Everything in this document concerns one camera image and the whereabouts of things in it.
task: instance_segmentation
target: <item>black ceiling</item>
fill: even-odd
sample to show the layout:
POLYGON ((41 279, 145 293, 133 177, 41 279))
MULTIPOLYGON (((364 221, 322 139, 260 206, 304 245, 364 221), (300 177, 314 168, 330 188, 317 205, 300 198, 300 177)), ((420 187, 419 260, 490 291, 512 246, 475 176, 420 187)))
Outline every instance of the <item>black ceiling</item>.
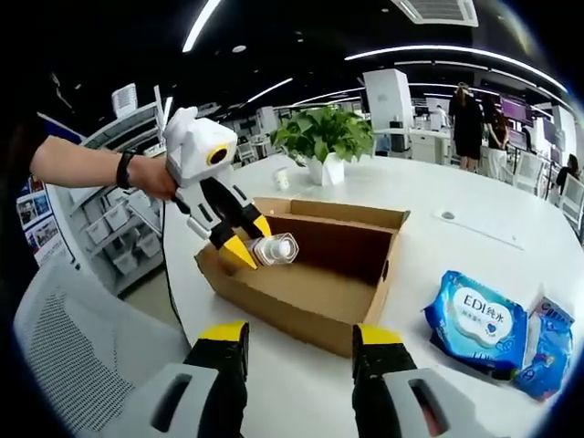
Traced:
MULTIPOLYGON (((53 26, 49 26, 50 37, 44 41, 43 50, 61 82, 63 96, 73 107, 70 111, 57 102, 47 105, 46 111, 87 134, 114 118, 111 92, 131 82, 138 85, 140 104, 153 100, 152 87, 159 84, 163 96, 174 96, 174 108, 212 101, 228 107, 246 102, 286 78, 294 78, 243 108, 250 111, 355 88, 360 85, 363 71, 391 68, 395 61, 421 59, 499 68, 561 95, 560 90, 528 72, 470 55, 410 52, 344 60, 348 55, 376 48, 446 44, 491 50, 561 78, 546 62, 546 53, 534 36, 495 0, 474 0, 478 28, 417 26, 390 0, 223 0, 193 50, 184 54, 184 40, 205 3, 206 0, 164 0, 146 5, 138 0, 59 0, 45 6, 53 26), (246 51, 233 53, 233 47, 238 45, 245 45, 246 51)), ((522 5, 515 7, 520 15, 526 10, 522 5)), ((526 16, 531 26, 537 23, 534 8, 537 6, 529 2, 530 15, 526 16)), ((539 28, 542 36, 547 35, 544 26, 539 28)), ((560 62, 552 58, 551 64, 560 62)), ((545 100, 513 79, 496 75, 479 78, 469 68, 400 68, 410 82, 454 84, 464 80, 483 88, 525 93, 533 103, 545 100)))

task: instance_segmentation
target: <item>blue wet wipes package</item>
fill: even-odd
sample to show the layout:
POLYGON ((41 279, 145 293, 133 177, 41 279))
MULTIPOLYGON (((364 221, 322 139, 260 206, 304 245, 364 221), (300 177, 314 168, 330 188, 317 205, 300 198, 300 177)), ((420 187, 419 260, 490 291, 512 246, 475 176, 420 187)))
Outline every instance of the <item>blue wet wipes package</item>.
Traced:
POLYGON ((569 325, 534 313, 529 318, 526 366, 515 376, 515 385, 542 402, 561 387, 571 354, 572 332, 569 325))
POLYGON ((448 271, 424 312, 435 333, 433 343, 448 355, 503 379, 523 366, 527 313, 494 290, 448 271))

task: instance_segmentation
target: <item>plastic bottle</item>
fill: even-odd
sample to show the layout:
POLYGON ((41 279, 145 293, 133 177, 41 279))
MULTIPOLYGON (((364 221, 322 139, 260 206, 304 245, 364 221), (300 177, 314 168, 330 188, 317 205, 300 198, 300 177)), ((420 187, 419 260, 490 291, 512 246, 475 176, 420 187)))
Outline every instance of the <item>plastic bottle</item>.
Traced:
POLYGON ((298 255, 298 244, 290 233, 261 237, 246 245, 258 266, 285 265, 298 255))

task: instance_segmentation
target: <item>floor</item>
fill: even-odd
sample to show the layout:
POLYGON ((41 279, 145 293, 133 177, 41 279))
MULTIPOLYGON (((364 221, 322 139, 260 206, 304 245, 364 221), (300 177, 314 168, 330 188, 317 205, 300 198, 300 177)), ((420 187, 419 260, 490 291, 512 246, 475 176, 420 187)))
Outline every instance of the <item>floor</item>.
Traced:
POLYGON ((181 325, 172 311, 166 271, 163 267, 143 278, 124 300, 151 317, 179 328, 181 325))

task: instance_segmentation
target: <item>white round table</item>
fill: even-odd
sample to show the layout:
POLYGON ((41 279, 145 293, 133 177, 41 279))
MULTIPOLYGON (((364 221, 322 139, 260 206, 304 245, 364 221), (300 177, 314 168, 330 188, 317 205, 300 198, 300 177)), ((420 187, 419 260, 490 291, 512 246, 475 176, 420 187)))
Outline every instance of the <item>white round table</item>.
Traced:
MULTIPOLYGON (((573 303, 579 351, 584 253, 558 209, 479 175, 393 158, 363 157, 347 165, 345 182, 333 187, 313 185, 306 169, 282 155, 245 166, 233 178, 252 196, 410 210, 379 325, 400 331, 419 368, 436 370, 466 393, 478 420, 496 436, 527 436, 537 427, 552 401, 533 401, 446 357, 428 342, 431 332, 422 309, 433 301, 448 269, 465 273, 524 308, 543 283, 573 303), (286 192, 279 192, 272 179, 281 167, 289 168, 286 192), (458 224, 441 219, 444 211, 453 213, 458 224)), ((163 244, 172 296, 192 344, 213 324, 236 319, 251 323, 244 436, 358 436, 350 360, 296 341, 217 297, 193 259, 204 242, 174 204, 166 207, 163 244)))

